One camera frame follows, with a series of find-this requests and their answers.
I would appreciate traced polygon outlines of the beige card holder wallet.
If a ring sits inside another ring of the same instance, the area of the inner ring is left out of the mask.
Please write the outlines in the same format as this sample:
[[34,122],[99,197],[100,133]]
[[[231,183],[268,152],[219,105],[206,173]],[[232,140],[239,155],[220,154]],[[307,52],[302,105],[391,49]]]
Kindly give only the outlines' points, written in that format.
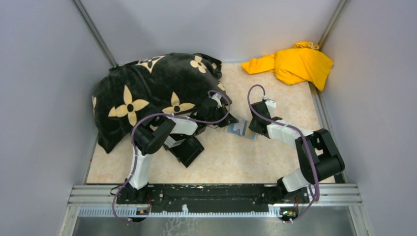
[[225,128],[224,132],[231,134],[231,135],[239,136],[241,138],[245,138],[248,140],[252,140],[252,141],[256,140],[258,137],[258,134],[249,129],[250,122],[240,116],[237,116],[236,119],[238,122],[229,124]]

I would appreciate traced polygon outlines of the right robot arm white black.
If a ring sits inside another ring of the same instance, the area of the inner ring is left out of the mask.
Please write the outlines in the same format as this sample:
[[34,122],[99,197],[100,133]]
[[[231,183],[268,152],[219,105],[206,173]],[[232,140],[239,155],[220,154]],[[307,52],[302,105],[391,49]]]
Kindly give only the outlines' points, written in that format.
[[272,118],[270,113],[274,107],[275,102],[270,99],[250,104],[252,120],[249,129],[296,150],[299,168],[277,181],[278,199],[289,203],[298,190],[340,174],[345,163],[328,130],[301,129],[279,117]]

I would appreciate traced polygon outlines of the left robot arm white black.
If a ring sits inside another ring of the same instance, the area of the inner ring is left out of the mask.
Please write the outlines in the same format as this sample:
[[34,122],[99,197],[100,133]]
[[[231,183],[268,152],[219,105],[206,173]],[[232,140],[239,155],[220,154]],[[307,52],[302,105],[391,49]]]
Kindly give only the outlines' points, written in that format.
[[184,116],[174,112],[156,113],[141,119],[132,129],[133,157],[130,174],[123,184],[135,203],[148,196],[149,169],[153,155],[167,148],[185,166],[189,166],[203,147],[196,136],[212,125],[225,127],[238,120],[230,112],[230,101],[219,93],[205,99],[195,111]]

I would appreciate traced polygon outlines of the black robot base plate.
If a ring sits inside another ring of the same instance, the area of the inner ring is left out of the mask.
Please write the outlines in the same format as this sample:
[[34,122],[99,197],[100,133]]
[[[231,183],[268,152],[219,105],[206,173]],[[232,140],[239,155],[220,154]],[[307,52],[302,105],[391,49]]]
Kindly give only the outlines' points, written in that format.
[[118,205],[143,204],[137,215],[180,213],[228,215],[242,213],[283,214],[294,219],[299,205],[310,202],[306,188],[288,194],[276,184],[147,184],[140,190],[130,184],[111,192]]

